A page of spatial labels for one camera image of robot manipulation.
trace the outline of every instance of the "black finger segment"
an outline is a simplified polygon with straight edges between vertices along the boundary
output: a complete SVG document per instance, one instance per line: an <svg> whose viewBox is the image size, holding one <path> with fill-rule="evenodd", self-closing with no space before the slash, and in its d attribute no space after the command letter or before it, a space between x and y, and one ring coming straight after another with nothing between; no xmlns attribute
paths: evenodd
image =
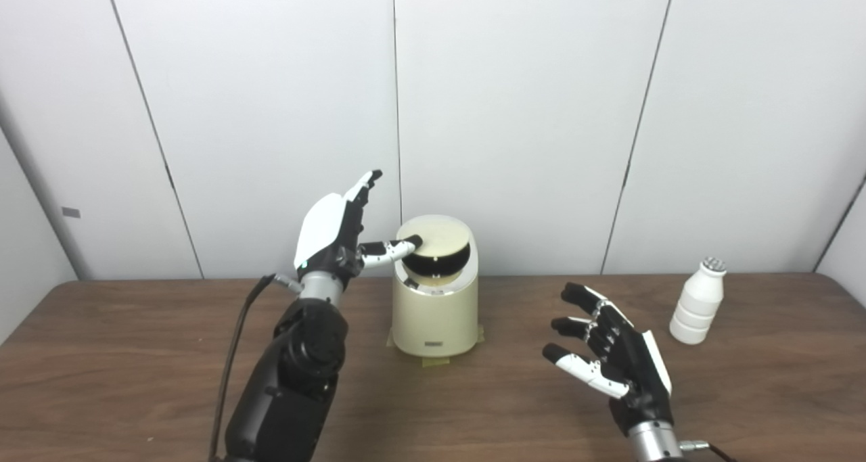
<svg viewBox="0 0 866 462"><path fill-rule="evenodd" d="M406 242L412 243L412 246L415 246L415 249L418 249L418 247L421 247L421 244L424 243L424 240L421 239L421 236L419 236L418 234L406 237L403 240L405 240Z"/></svg>
<svg viewBox="0 0 866 462"><path fill-rule="evenodd" d="M544 348L541 349L541 354L544 355L545 359L555 364L566 355L571 355L572 352L555 343L548 343L548 345L545 345Z"/></svg>
<svg viewBox="0 0 866 462"><path fill-rule="evenodd" d="M590 325L589 321L572 320L569 317L554 318L550 322L550 326L559 332L561 336L578 339L587 337Z"/></svg>
<svg viewBox="0 0 866 462"><path fill-rule="evenodd" d="M560 298L565 302L578 305L583 311L592 315L595 313L600 298L593 295L587 287L582 284L567 283L566 289L562 290Z"/></svg>
<svg viewBox="0 0 866 462"><path fill-rule="evenodd" d="M365 242L359 248L368 256L384 256L388 252L384 242Z"/></svg>
<svg viewBox="0 0 866 462"><path fill-rule="evenodd" d="M587 339L587 345L599 358L606 357L613 347L613 342L610 341L609 333L604 333L601 329L593 329Z"/></svg>
<svg viewBox="0 0 866 462"><path fill-rule="evenodd" d="M617 367L609 363L602 363L601 375L610 379L610 381L625 383L625 375Z"/></svg>
<svg viewBox="0 0 866 462"><path fill-rule="evenodd" d="M598 308L598 316L596 317L596 323L598 326L602 327L602 329L607 331L615 331L620 332L622 328L628 326L628 321L625 318L622 318L622 315L616 311L616 308L612 306L603 306Z"/></svg>

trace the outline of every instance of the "panel seam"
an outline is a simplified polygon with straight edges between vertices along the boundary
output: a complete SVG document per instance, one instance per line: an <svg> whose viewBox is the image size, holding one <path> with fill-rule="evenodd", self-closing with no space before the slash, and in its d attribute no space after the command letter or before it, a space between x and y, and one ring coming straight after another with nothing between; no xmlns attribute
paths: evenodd
<svg viewBox="0 0 866 462"><path fill-rule="evenodd" d="M396 0L392 0L392 23L394 26L394 107L396 111L396 192L399 197L400 224L403 225L403 153L400 150L400 83L396 62Z"/></svg>
<svg viewBox="0 0 866 462"><path fill-rule="evenodd" d="M866 185L866 176L863 176L863 179L860 180L860 185L858 185L857 190L854 190L854 196L853 198L851 198L848 206L845 207L845 211L842 212L842 218L839 218L839 222L838 224L836 224L836 228L833 229L833 233L829 237L826 246L823 247L821 255L817 258L817 262L815 262L813 272L817 272L817 268L821 266L821 262L827 255L827 252L829 252L831 246L833 246L833 242L836 240L836 236L838 236L839 231L842 230L842 225L845 223L845 219L848 218L848 213L851 213L851 209L854 208L854 203L857 202L857 198L860 197L860 192L863 190L864 185Z"/></svg>
<svg viewBox="0 0 866 462"><path fill-rule="evenodd" d="M647 77L646 88L643 90L643 101L641 102L641 110L637 115L637 125L635 126L635 133L631 138L631 149L629 150L629 159L625 165L625 173L622 176L622 187L619 189L619 197L616 199L616 208L613 212L613 221L610 222L610 232L607 236L607 246L604 247L604 256L601 261L601 270L598 271L598 274L604 274L604 266L607 265L608 254L610 253L610 243L613 242L613 233L616 228L616 219L619 217L619 207L622 205L622 195L625 193L625 185L629 181L629 173L631 172L631 159L635 155L635 145L637 145L637 136L641 130L641 123L643 122L643 111L646 110L647 105L647 96L650 95L650 87L652 86L652 77L653 73L656 71L656 62L658 61L658 53L659 49L662 48L662 39L664 37L664 29L668 24L668 15L670 14L670 5L673 0L668 0L668 5L664 8L664 16L662 18L662 27L658 33L658 40L656 41L656 52L653 54L652 65L649 67L649 77Z"/></svg>
<svg viewBox="0 0 866 462"><path fill-rule="evenodd" d="M133 50L129 46L129 40L127 39L127 32L123 28L123 22L120 21L120 12L117 9L117 2L115 0L109 0L111 2L111 8L114 12L114 19L117 20L117 27L120 29L120 37L123 39L124 48L127 50L127 56L129 56L130 65L133 67L133 74L135 74L135 82L139 86L139 92L141 93L141 99L145 102L145 110L147 112L147 119L151 123L151 130L154 132L154 138L157 141L157 147L160 148L160 157L163 160L163 165L165 166L165 171L167 175L170 177L168 160L165 159L165 151L163 150L162 141L160 140L160 133L157 131L156 123L154 122L154 114L151 112L151 105L147 100L147 95L145 94L145 87L141 83L141 76L139 75L139 68L135 64L135 58L133 58ZM171 184L171 193L174 194L174 200L177 203L177 210L180 212L180 218L183 221L183 228L186 231L186 237L189 240L189 247L192 249L192 256L196 260L196 267L198 267L198 274L204 279L204 271L202 270L202 263L198 259L198 251L196 250L196 244L192 241L192 234L189 232L189 223L186 221L186 214L183 213L183 206L180 203L180 197L177 196L177 188L173 185L173 180L169 179Z"/></svg>

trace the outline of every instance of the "white wall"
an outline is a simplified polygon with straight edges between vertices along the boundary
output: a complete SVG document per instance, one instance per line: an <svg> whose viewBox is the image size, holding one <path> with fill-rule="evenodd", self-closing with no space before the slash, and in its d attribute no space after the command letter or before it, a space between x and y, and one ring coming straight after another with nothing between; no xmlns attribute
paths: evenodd
<svg viewBox="0 0 866 462"><path fill-rule="evenodd" d="M393 237L392 0L117 6L205 277L289 271L307 209L372 168L361 238Z"/></svg>
<svg viewBox="0 0 866 462"><path fill-rule="evenodd" d="M60 241L0 131L0 343L57 284L75 279Z"/></svg>
<svg viewBox="0 0 866 462"><path fill-rule="evenodd" d="M485 274L601 270L668 0L396 0L403 216Z"/></svg>
<svg viewBox="0 0 866 462"><path fill-rule="evenodd" d="M606 273L811 271L866 172L866 0L673 0Z"/></svg>
<svg viewBox="0 0 866 462"><path fill-rule="evenodd" d="M631 168L668 0L116 2L207 277L371 167L486 274L810 271L866 172L866 0L673 0ZM0 122L86 276L199 276L110 0L0 0Z"/></svg>
<svg viewBox="0 0 866 462"><path fill-rule="evenodd" d="M838 281L866 305L866 198L854 201L817 272Z"/></svg>
<svg viewBox="0 0 866 462"><path fill-rule="evenodd" d="M0 0L0 122L84 277L200 277L109 0Z"/></svg>

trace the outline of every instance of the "black cable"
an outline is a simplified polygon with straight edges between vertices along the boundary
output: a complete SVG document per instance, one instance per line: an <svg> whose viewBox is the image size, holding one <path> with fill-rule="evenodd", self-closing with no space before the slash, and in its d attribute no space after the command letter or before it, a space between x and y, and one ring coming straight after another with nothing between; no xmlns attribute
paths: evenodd
<svg viewBox="0 0 866 462"><path fill-rule="evenodd" d="M715 446L714 444L709 444L709 449L712 453L718 455L724 462L737 462L737 459L729 456L727 453L724 453L720 448Z"/></svg>
<svg viewBox="0 0 866 462"><path fill-rule="evenodd" d="M219 446L219 432L223 424L223 405L225 405L225 392L229 388L229 375L231 373L231 364L235 360L235 351L237 351L238 342L241 340L241 331L244 330L244 321L247 319L247 312L250 311L250 306L256 301L256 298L268 287L268 285L276 277L275 274L263 276L262 279L253 287L251 292L244 300L244 305L241 307L241 313L237 316L237 324L235 325L235 333L229 343L229 354L225 359L223 367L223 378L220 379L219 393L216 395L216 413L214 413L213 431L210 432L210 450L208 450L208 462L219 462L217 458L217 447Z"/></svg>

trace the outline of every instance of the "tape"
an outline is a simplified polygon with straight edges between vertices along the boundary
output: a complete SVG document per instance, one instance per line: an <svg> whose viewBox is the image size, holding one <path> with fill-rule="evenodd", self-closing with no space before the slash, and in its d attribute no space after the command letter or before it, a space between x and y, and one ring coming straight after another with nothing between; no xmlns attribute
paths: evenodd
<svg viewBox="0 0 866 462"><path fill-rule="evenodd" d="M476 343L484 342L484 326L478 326L478 340ZM384 342L386 347L396 347L394 344L394 332L388 330L388 339ZM421 367L443 366L451 364L451 357L421 357Z"/></svg>
<svg viewBox="0 0 866 462"><path fill-rule="evenodd" d="M421 357L421 367L445 366L451 363L451 357Z"/></svg>

